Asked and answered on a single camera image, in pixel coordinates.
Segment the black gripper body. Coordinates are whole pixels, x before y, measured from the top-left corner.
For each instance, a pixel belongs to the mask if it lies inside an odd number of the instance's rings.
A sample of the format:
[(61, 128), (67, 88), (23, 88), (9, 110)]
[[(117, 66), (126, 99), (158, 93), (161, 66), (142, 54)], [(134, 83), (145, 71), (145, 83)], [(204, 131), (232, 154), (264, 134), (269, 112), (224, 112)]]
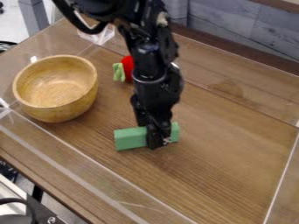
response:
[(138, 97), (147, 113), (147, 124), (171, 122), (173, 107), (180, 102), (184, 92), (181, 68), (171, 63), (163, 74), (153, 79), (149, 73), (135, 69), (134, 84), (134, 95)]

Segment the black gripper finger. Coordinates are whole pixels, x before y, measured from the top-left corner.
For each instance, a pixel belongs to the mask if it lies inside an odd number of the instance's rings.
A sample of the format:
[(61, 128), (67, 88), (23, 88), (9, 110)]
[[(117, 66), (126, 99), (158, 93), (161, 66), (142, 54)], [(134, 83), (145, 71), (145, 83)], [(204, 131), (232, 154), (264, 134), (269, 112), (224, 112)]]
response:
[(131, 97), (131, 105), (135, 111), (135, 119), (137, 119), (138, 126), (143, 127), (147, 125), (147, 113), (135, 95)]
[(146, 129), (146, 142), (151, 150), (165, 147), (173, 141), (173, 124), (170, 122), (150, 123), (146, 125)]

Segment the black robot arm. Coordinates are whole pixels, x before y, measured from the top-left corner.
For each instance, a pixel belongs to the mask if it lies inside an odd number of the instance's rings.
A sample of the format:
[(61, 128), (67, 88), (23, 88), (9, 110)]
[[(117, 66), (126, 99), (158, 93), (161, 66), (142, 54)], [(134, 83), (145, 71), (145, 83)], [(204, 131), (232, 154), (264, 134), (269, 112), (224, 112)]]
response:
[(131, 105), (145, 146), (153, 150), (173, 141), (173, 108), (184, 92), (184, 76), (174, 64), (180, 46), (162, 0), (53, 0), (65, 17), (85, 33), (114, 25), (134, 60)]

